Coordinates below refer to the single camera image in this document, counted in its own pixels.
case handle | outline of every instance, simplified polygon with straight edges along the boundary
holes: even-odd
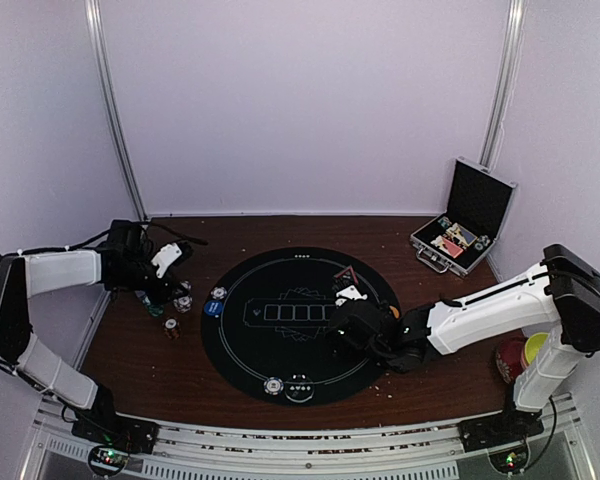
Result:
[[[444,268],[440,268],[441,267],[440,262],[433,263],[433,261],[429,261],[429,259],[427,259],[424,255],[422,255],[422,252],[424,252],[424,247],[420,247],[418,249],[418,251],[416,252],[416,258],[418,260],[420,260],[422,263],[424,263],[426,266],[428,266],[429,268],[431,268],[434,272],[439,273],[439,274],[443,274],[447,270],[449,270],[449,264],[448,263],[444,266]]]

black circular mat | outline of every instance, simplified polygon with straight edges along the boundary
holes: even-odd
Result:
[[[333,276],[349,266],[368,300],[398,307],[380,274],[332,250],[274,250],[231,269],[202,314],[204,348],[220,374],[248,395],[281,405],[336,402],[371,385],[382,369],[334,357],[324,339],[336,308]]]

black cable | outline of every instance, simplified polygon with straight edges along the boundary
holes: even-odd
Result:
[[[553,401],[553,397],[549,397],[549,402],[551,403],[551,409],[553,410],[553,426],[551,427],[551,433],[549,434],[547,443],[544,444],[544,447],[542,448],[542,450],[540,451],[538,456],[533,460],[533,462],[531,462],[526,467],[524,467],[524,469],[523,469],[524,473],[526,473],[530,468],[533,468],[540,461],[542,456],[549,449],[549,445],[551,445],[551,440],[553,440],[553,436],[556,433],[556,427],[558,426],[558,411],[556,410],[556,404]]]
[[[123,435],[124,435],[123,433],[114,432],[112,430],[109,430],[108,428],[103,427],[102,425],[98,424],[97,422],[91,420],[89,417],[84,415],[80,410],[75,408],[73,405],[70,405],[69,403],[65,402],[62,398],[58,397],[57,395],[56,395],[56,398],[65,408],[68,408],[69,410],[71,410],[73,412],[73,414],[80,420],[84,420],[85,422],[90,423],[92,426],[96,427],[98,430],[100,430],[102,432],[106,432],[107,434],[110,434],[110,435],[117,435],[117,437],[114,440],[109,440],[109,442],[111,442],[111,444],[114,444],[115,442],[117,442],[118,440],[120,440],[123,437]]]
[[[69,407],[67,405],[65,405],[64,407],[62,407],[62,412],[60,412],[60,417],[62,417],[62,421],[66,422],[66,423],[77,423],[78,420],[67,420],[67,417],[64,416],[65,413],[67,413],[67,409]]]
[[[152,221],[149,222],[135,222],[138,223],[140,225],[148,225],[150,227],[157,227],[160,228],[162,230],[164,230],[165,232],[169,232],[171,235],[173,235],[174,237],[178,237],[182,240],[187,240],[191,243],[195,243],[196,245],[202,245],[202,246],[206,246],[209,245],[209,242],[207,242],[206,240],[202,240],[200,238],[196,238],[196,237],[190,237],[189,235],[185,235],[184,233],[180,233],[177,230],[174,230],[171,227],[167,227],[166,225],[162,225],[160,223],[153,223]]]
[[[159,223],[153,223],[152,221],[138,221],[138,222],[129,222],[129,223],[124,223],[124,224],[120,224],[118,226],[115,226],[113,228],[109,228],[108,230],[105,230],[103,232],[100,232],[97,235],[94,235],[91,238],[88,238],[87,240],[85,240],[84,242],[80,242],[77,243],[75,245],[71,245],[69,247],[69,250],[79,250],[80,248],[84,248],[87,245],[92,244],[93,242],[95,242],[96,240],[99,240],[100,238],[104,237],[105,235],[111,233],[113,230],[116,230],[118,228],[126,228],[129,225],[147,225],[147,226],[152,226],[152,227],[157,227],[160,228],[168,233],[170,233],[171,235],[180,238],[181,240],[187,240],[188,242],[194,243],[196,245],[209,245],[209,242],[207,242],[206,240],[202,240],[199,238],[195,238],[195,237],[190,237],[189,235],[185,235],[184,233],[178,232],[177,230],[174,230],[170,227],[167,227],[166,225],[161,225]]]

white poker chip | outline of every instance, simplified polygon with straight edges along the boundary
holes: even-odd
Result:
[[[214,300],[222,300],[227,296],[227,289],[224,287],[216,287],[211,290],[211,296],[214,298]]]
[[[190,307],[191,303],[193,303],[193,300],[191,299],[190,296],[186,296],[186,297],[180,297],[176,300],[176,302],[178,303],[178,305],[180,305],[181,307]]]
[[[264,391],[269,395],[278,395],[284,390],[284,383],[278,377],[267,378],[264,382]]]

brown wooden surface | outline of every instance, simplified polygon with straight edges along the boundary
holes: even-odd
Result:
[[[331,405],[283,407],[254,400],[234,389],[211,365],[200,338],[200,314],[208,292],[227,270],[275,248],[317,246],[347,253],[380,272],[403,311],[495,283],[488,265],[466,279],[438,275],[415,259],[409,235],[423,217],[241,217],[159,220],[209,240],[176,269],[193,285],[191,312],[175,315],[180,339],[162,332],[133,294],[120,294],[107,309],[83,371],[110,387],[118,411],[133,415],[222,427],[333,429],[443,420],[499,409],[505,385],[493,362],[503,337],[471,345],[405,375],[383,376],[373,387]],[[158,245],[170,237],[155,228]]]

